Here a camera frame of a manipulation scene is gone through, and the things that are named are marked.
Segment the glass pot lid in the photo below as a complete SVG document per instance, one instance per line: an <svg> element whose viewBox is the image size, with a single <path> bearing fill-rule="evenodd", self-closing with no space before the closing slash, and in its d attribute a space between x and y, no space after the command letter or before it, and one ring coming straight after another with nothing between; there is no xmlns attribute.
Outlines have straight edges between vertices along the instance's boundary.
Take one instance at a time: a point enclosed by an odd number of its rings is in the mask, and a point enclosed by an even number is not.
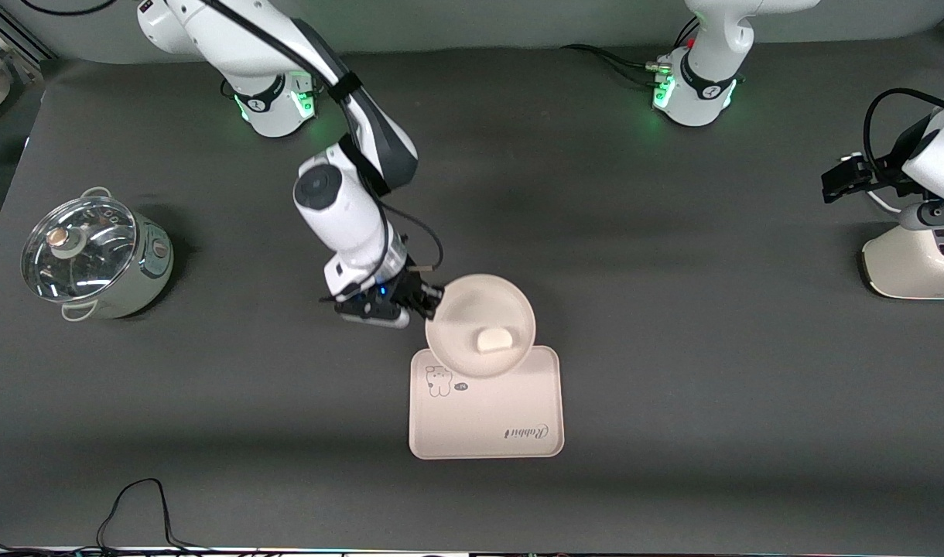
<svg viewBox="0 0 944 557"><path fill-rule="evenodd" d="M33 227L19 268L34 295L65 303L107 288L128 268L139 242L135 215L104 188L51 210Z"/></svg>

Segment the white half-round bun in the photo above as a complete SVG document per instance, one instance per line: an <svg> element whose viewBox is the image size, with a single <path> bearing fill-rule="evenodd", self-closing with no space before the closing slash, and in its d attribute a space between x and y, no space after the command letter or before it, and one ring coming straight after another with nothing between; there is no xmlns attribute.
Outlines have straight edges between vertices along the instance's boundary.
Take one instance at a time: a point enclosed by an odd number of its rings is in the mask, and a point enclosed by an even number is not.
<svg viewBox="0 0 944 557"><path fill-rule="evenodd" d="M508 351L514 346L511 331L504 327L488 327L480 330L475 338L476 351L479 354L493 354Z"/></svg>

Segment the beige rabbit print tray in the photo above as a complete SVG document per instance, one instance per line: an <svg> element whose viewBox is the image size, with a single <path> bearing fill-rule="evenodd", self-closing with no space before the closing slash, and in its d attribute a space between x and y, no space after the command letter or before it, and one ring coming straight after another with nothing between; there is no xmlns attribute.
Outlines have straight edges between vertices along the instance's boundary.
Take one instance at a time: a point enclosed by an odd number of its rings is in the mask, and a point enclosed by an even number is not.
<svg viewBox="0 0 944 557"><path fill-rule="evenodd" d="M422 460L547 458L564 447L560 360L534 346L517 369L470 378L432 351L409 367L409 451Z"/></svg>

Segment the round beige plate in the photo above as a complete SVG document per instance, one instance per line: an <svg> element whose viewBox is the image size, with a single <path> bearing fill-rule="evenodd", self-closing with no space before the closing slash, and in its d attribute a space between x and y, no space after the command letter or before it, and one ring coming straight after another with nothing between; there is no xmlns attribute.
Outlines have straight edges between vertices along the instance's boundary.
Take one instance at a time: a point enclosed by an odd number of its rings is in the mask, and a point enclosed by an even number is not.
<svg viewBox="0 0 944 557"><path fill-rule="evenodd" d="M479 354L477 333L483 328L511 331L511 350ZM445 293L433 320L426 321L427 347L446 369L469 378L507 374L535 345L535 310L514 283L501 276L465 275L445 285Z"/></svg>

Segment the pale green electric cooking pot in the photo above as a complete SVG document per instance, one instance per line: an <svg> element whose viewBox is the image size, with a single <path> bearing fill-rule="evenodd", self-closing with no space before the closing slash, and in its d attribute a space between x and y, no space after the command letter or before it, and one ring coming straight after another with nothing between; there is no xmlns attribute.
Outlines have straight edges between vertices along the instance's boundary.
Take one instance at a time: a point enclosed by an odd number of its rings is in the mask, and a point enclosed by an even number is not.
<svg viewBox="0 0 944 557"><path fill-rule="evenodd" d="M66 321L118 320L138 313L160 295L169 281L174 265L174 250L169 235L151 219L126 207L135 215L139 226L135 257L128 268L97 295L65 303L49 301L59 306Z"/></svg>

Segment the dark grey table mat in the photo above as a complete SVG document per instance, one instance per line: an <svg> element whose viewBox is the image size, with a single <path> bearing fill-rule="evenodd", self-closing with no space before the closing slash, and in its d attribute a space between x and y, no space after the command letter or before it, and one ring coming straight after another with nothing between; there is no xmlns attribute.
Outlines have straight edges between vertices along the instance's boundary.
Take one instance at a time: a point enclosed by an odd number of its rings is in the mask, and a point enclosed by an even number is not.
<svg viewBox="0 0 944 557"><path fill-rule="evenodd" d="M888 221L819 181L880 91L944 95L943 31L762 43L704 129L579 52L346 61L418 145L390 201L440 234L433 281L501 275L535 307L562 451L409 452L422 327L321 306L292 201L337 109L269 141L205 63L62 61L0 218L1 542L90 544L155 477L203 546L944 555L944 303L871 295L855 256ZM68 322L20 258L94 187L174 265L138 313Z"/></svg>

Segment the cream white toaster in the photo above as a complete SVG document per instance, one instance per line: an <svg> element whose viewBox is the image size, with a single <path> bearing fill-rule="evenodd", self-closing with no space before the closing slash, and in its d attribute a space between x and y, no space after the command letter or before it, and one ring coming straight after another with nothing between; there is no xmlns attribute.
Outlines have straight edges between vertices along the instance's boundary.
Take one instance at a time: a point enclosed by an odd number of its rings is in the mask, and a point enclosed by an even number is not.
<svg viewBox="0 0 944 557"><path fill-rule="evenodd" d="M944 229L895 226L859 253L869 289L887 299L944 300Z"/></svg>

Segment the aluminium frame rail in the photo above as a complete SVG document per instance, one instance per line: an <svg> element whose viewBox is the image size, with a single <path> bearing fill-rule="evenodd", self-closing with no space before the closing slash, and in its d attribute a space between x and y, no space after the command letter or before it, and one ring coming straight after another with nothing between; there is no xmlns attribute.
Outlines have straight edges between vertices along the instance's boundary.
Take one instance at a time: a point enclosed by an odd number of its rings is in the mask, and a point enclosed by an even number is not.
<svg viewBox="0 0 944 557"><path fill-rule="evenodd" d="M22 22L9 14L1 4L0 39L6 46L11 47L16 56L21 56L24 60L36 65L57 57L50 47L41 42Z"/></svg>

